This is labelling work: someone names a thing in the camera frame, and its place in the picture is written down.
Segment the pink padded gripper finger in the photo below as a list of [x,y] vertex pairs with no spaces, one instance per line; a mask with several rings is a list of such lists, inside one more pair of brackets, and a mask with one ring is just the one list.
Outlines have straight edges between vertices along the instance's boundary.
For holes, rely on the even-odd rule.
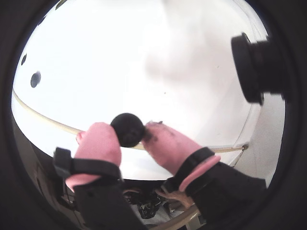
[[202,147],[162,123],[146,126],[143,146],[158,165],[172,174],[162,189],[184,193],[208,223],[241,213],[266,190],[264,179],[248,176],[222,163],[210,148]]
[[111,125],[95,123],[77,135],[74,157],[56,148],[53,165],[74,192],[77,208],[92,230],[144,230],[123,196],[121,150]]

